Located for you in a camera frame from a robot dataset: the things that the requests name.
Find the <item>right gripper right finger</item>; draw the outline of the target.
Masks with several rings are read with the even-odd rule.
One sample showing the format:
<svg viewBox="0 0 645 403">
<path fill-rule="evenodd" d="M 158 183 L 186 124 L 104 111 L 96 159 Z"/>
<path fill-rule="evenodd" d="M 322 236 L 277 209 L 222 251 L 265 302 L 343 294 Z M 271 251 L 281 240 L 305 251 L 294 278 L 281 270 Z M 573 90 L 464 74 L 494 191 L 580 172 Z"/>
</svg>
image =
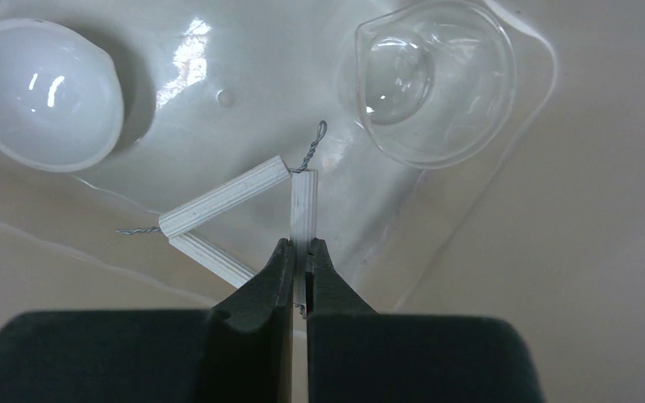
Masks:
<svg viewBox="0 0 645 403">
<path fill-rule="evenodd" d="M 311 402 L 542 402 L 529 348 L 494 317 L 385 314 L 335 270 L 326 243 L 307 256 Z"/>
</svg>

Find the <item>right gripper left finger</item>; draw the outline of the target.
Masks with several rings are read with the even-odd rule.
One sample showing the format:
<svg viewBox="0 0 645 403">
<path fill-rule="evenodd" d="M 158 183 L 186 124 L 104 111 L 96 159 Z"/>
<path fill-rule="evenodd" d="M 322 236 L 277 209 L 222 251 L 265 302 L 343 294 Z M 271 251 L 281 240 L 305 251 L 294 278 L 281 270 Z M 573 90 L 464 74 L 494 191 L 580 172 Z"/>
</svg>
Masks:
<svg viewBox="0 0 645 403">
<path fill-rule="evenodd" d="M 0 402 L 288 402 L 296 251 L 210 309 L 28 311 L 0 329 Z"/>
</svg>

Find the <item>clear glass beaker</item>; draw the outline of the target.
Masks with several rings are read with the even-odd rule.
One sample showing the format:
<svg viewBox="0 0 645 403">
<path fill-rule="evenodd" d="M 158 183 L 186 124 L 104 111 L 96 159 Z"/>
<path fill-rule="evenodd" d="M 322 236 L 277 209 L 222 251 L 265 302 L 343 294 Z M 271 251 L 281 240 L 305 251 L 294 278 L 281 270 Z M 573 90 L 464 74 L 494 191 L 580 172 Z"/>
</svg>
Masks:
<svg viewBox="0 0 645 403">
<path fill-rule="evenodd" d="M 501 21 L 476 1 L 342 1 L 328 28 L 345 113 L 389 158 L 458 164 L 508 119 L 517 58 Z"/>
</svg>

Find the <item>white clay triangle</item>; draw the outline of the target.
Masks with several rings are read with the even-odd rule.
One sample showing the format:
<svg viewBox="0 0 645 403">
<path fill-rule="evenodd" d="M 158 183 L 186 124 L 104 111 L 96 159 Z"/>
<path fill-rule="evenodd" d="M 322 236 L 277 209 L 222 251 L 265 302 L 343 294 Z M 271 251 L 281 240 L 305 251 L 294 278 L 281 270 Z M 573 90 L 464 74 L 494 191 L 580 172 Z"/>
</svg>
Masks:
<svg viewBox="0 0 645 403">
<path fill-rule="evenodd" d="M 317 126 L 302 164 L 290 168 L 275 156 L 232 180 L 176 207 L 158 218 L 156 227 L 118 229 L 122 235 L 162 233 L 175 249 L 212 273 L 239 288 L 254 277 L 254 271 L 213 245 L 193 230 L 234 207 L 283 183 L 291 183 L 290 240 L 295 248 L 293 306 L 306 318 L 312 312 L 312 270 L 307 256 L 317 235 L 318 173 L 308 168 L 319 143 L 328 131 L 322 120 Z"/>
</svg>

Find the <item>white round dish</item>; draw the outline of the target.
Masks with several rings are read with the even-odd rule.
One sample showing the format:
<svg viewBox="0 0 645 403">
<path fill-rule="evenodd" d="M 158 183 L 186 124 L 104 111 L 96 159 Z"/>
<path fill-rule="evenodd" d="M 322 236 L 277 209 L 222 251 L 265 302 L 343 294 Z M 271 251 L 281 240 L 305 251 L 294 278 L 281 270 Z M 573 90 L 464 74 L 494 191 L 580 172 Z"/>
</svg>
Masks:
<svg viewBox="0 0 645 403">
<path fill-rule="evenodd" d="M 37 170 L 84 170 L 114 150 L 123 121 L 105 50 L 53 22 L 0 21 L 0 152 Z"/>
</svg>

